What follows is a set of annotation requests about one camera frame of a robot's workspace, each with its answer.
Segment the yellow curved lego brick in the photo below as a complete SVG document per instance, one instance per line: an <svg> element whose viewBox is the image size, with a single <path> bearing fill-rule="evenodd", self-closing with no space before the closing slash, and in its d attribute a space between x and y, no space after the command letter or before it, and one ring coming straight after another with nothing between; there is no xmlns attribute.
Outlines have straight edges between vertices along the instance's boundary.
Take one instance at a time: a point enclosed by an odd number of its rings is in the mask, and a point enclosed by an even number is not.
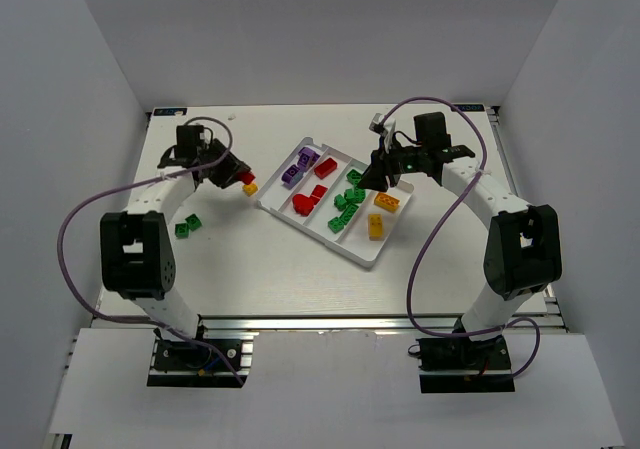
<svg viewBox="0 0 640 449"><path fill-rule="evenodd" d="M381 214L371 213L367 219L368 237L370 240L382 240L385 236L384 221Z"/></svg>

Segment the purple round lego brick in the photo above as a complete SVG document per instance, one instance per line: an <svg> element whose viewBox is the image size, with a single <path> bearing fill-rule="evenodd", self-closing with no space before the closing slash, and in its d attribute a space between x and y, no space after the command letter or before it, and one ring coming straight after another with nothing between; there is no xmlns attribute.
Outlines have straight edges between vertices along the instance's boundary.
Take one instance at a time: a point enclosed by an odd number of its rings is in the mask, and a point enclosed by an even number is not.
<svg viewBox="0 0 640 449"><path fill-rule="evenodd" d="M297 164L288 167L281 176L283 186L291 190L293 189L304 177L305 170L299 167Z"/></svg>

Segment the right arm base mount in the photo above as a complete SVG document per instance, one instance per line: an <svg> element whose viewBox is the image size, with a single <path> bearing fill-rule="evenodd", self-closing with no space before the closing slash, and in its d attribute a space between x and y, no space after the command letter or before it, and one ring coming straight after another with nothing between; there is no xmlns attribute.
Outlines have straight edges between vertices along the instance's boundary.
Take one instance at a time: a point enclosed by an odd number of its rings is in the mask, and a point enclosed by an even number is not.
<svg viewBox="0 0 640 449"><path fill-rule="evenodd" d="M511 393L511 359L503 336L473 342L462 338L422 338L408 348L419 363L422 394Z"/></svg>

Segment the small red lego brick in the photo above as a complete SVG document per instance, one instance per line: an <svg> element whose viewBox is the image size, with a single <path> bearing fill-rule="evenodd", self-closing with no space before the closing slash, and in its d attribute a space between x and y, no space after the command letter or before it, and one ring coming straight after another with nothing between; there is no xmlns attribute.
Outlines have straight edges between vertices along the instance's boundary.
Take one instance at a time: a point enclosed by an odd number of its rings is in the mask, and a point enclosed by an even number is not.
<svg viewBox="0 0 640 449"><path fill-rule="evenodd" d="M244 185L250 185L253 183L253 181L255 180L255 175L252 172L244 172L244 173L240 173L238 175L238 179L244 184Z"/></svg>

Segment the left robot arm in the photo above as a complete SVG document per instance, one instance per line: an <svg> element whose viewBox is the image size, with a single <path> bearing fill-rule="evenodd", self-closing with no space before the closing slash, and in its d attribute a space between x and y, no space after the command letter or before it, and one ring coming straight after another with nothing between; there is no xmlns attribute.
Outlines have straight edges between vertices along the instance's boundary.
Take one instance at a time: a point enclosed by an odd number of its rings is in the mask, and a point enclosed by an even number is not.
<svg viewBox="0 0 640 449"><path fill-rule="evenodd" d="M176 127L176 142L160 158L155 176L120 212L100 221L102 282L144 311L159 328L192 339L199 315L176 288L176 262L168 224L200 185L220 189L251 184L252 169L231 152L233 136L224 122L194 117Z"/></svg>

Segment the green studded lego plate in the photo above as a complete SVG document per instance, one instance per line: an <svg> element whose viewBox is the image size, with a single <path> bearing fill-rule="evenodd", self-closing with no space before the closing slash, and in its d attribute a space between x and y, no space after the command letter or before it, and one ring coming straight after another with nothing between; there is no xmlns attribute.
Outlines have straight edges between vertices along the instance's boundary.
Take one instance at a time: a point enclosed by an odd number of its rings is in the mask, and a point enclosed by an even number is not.
<svg viewBox="0 0 640 449"><path fill-rule="evenodd" d="M357 186L359 184L359 182L361 181L361 179L362 179L362 174L360 172L358 172L357 170L355 170L355 169L351 169L347 173L346 179L352 185Z"/></svg>

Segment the yellow lego brick from stack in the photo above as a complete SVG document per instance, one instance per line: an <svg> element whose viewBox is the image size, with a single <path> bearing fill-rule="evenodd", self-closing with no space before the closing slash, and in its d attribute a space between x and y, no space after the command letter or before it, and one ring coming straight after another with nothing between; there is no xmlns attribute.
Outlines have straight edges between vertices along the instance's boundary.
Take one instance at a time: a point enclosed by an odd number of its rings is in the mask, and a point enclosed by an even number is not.
<svg viewBox="0 0 640 449"><path fill-rule="evenodd" d="M395 214L401 207L401 201L388 193L378 192L374 198L374 205L389 213Z"/></svg>

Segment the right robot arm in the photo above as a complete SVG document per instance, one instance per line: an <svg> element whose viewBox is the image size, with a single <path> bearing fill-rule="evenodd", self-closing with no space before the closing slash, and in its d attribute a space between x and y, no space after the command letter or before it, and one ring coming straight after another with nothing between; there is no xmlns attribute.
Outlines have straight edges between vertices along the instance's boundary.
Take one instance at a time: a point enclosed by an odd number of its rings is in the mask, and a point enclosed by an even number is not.
<svg viewBox="0 0 640 449"><path fill-rule="evenodd" d="M386 192L404 174L422 173L466 205L487 229L485 283L456 323L452 338L473 342L497 338L513 314L562 273L558 216L549 205L534 206L485 171L464 145L454 145L441 112L415 117L416 140L401 145L383 115L370 129L379 137L359 187Z"/></svg>

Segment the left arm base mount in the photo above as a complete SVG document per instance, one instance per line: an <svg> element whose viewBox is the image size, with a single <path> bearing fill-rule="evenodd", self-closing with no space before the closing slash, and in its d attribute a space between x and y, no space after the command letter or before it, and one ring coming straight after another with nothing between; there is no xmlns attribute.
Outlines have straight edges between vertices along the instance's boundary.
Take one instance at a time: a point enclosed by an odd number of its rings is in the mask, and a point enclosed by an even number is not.
<svg viewBox="0 0 640 449"><path fill-rule="evenodd" d="M220 356L210 349L181 340L156 338L147 376L152 388L239 389L250 367L251 343L247 339L205 338L217 347L242 380L238 382Z"/></svg>

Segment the red wedge lego brick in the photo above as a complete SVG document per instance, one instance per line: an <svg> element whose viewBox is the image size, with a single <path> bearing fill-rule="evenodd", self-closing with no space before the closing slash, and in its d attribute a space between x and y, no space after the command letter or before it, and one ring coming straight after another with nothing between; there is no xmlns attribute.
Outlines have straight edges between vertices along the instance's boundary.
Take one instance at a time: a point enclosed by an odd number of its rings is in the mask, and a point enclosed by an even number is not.
<svg viewBox="0 0 640 449"><path fill-rule="evenodd" d="M318 203L324 197L327 191L328 191L327 187L318 184L312 190L310 198L313 200L314 203Z"/></svg>

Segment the small yellow lego brick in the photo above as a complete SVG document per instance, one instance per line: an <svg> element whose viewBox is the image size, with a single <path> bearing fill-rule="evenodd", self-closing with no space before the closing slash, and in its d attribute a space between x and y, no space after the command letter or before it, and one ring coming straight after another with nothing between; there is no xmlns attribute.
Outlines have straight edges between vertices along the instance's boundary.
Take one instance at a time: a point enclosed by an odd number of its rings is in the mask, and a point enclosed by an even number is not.
<svg viewBox="0 0 640 449"><path fill-rule="evenodd" d="M246 196L251 197L258 192L259 188L256 183L252 182L250 184L245 184L242 187L242 190Z"/></svg>

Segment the red round lego brick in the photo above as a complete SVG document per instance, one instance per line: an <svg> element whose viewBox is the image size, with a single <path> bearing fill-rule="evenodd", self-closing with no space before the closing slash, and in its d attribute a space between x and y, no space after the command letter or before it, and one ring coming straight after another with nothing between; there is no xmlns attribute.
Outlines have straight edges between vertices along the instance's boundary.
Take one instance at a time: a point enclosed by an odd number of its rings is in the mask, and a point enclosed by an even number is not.
<svg viewBox="0 0 640 449"><path fill-rule="evenodd" d="M293 196L292 205L297 214L307 217L313 211L315 203L309 196L298 193Z"/></svg>

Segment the small purple lego brick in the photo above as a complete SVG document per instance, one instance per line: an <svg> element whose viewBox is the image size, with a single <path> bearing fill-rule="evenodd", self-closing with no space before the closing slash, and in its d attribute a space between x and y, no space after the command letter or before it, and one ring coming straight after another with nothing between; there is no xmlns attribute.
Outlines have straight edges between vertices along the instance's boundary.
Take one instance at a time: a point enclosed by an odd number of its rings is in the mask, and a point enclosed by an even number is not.
<svg viewBox="0 0 640 449"><path fill-rule="evenodd" d="M306 172L307 170L311 169L313 167L313 165L317 162L317 160L319 159L320 155L316 152L315 155L309 157L306 155L302 155L300 156L298 153L298 161L297 161L297 167L303 171Z"/></svg>

